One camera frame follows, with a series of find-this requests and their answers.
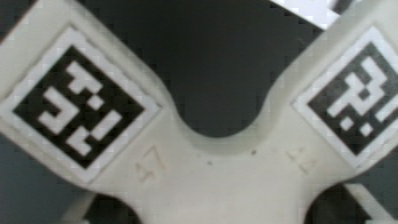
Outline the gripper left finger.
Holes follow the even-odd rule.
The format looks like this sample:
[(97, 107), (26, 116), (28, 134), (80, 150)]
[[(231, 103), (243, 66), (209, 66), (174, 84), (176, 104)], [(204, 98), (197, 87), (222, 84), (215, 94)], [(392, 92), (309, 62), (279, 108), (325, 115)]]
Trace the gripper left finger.
[(142, 224), (142, 222), (122, 201), (87, 191), (66, 209), (58, 224)]

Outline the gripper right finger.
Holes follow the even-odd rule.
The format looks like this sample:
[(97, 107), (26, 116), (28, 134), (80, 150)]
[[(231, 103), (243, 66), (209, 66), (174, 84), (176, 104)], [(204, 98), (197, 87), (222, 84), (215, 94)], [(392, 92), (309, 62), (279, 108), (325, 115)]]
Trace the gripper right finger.
[(368, 188), (360, 183), (334, 185), (318, 195), (307, 224), (398, 224)]

